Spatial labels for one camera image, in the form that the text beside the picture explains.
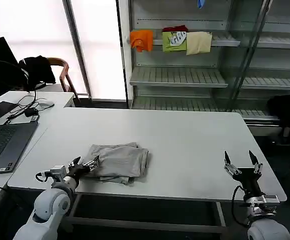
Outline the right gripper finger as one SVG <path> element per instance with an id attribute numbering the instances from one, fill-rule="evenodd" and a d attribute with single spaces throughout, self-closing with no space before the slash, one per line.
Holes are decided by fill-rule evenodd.
<path id="1" fill-rule="evenodd" d="M 249 150 L 248 153 L 249 153 L 250 160 L 254 166 L 254 173 L 260 175 L 262 167 L 263 167 L 263 163 L 258 161 L 257 157 L 252 153 L 252 151 Z"/>
<path id="2" fill-rule="evenodd" d="M 224 162 L 224 169 L 230 176 L 242 174 L 242 172 L 238 168 L 231 164 L 227 151 L 224 152 Z"/>

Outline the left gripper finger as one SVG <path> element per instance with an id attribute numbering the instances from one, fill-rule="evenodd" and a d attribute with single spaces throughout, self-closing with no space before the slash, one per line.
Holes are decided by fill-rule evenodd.
<path id="1" fill-rule="evenodd" d="M 81 157 L 77 157 L 68 163 L 68 167 L 77 167 L 79 165 Z"/>
<path id="2" fill-rule="evenodd" d="M 95 171 L 100 166 L 99 155 L 95 156 L 93 160 L 84 163 L 83 166 L 88 167 L 91 172 Z"/>

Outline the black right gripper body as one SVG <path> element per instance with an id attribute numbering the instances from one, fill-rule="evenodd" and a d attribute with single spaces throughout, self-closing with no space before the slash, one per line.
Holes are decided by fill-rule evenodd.
<path id="1" fill-rule="evenodd" d="M 235 173 L 232 178 L 241 183 L 244 191 L 244 199 L 264 195 L 258 184 L 261 173 L 255 173 L 251 167 L 238 168 L 238 170 L 239 172 Z"/>

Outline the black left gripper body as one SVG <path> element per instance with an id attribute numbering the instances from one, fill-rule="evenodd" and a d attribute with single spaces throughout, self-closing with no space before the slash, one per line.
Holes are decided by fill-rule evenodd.
<path id="1" fill-rule="evenodd" d="M 68 171 L 69 172 L 66 174 L 67 177 L 80 179 L 83 175 L 90 172 L 90 167 L 83 164 L 74 164 L 68 166 Z"/>

